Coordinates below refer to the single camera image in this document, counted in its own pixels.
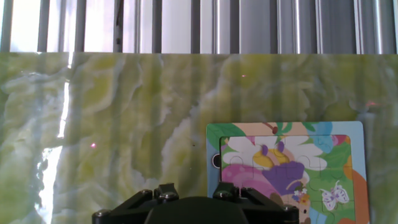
jigsaw puzzle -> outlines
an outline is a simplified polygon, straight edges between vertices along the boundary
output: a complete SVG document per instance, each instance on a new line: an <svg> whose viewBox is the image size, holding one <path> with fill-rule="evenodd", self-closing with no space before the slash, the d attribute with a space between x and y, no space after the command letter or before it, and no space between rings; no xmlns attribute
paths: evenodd
<svg viewBox="0 0 398 224"><path fill-rule="evenodd" d="M300 223L369 222L361 123L209 124L206 137L209 192L222 180L295 205Z"/></svg>

pink flower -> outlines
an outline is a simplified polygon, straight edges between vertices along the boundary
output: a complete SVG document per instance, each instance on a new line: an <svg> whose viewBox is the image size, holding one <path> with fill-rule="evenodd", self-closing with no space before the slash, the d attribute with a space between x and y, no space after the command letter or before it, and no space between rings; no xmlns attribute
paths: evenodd
<svg viewBox="0 0 398 224"><path fill-rule="evenodd" d="M276 189L263 176L261 170L246 165L232 164L221 173L223 182L233 183L236 187L252 187L266 197L277 193Z"/></svg>

white butterfly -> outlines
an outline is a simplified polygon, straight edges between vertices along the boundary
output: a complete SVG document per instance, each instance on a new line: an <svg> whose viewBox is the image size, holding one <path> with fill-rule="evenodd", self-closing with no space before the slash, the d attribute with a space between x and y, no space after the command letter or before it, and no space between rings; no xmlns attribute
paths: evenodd
<svg viewBox="0 0 398 224"><path fill-rule="evenodd" d="M331 192L323 189L319 189L323 191L322 193L322 201L323 204L329 211L335 209L337 202L347 203L349 202L349 197L347 191L343 189L341 185L337 185L339 180L337 180L335 188L331 189Z"/></svg>

vertical blinds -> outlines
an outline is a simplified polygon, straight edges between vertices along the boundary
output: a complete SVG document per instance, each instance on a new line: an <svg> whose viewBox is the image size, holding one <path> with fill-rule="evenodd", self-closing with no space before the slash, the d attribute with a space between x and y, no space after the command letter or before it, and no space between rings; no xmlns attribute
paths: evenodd
<svg viewBox="0 0 398 224"><path fill-rule="evenodd" d="M397 0L0 0L2 52L396 54Z"/></svg>

green marble surface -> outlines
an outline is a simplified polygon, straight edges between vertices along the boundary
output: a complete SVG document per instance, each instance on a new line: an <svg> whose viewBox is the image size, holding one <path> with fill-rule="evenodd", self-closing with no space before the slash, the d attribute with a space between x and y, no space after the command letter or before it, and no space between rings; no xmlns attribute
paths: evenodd
<svg viewBox="0 0 398 224"><path fill-rule="evenodd" d="M208 123L364 123L372 223L398 222L398 56L0 54L0 223L206 195Z"/></svg>

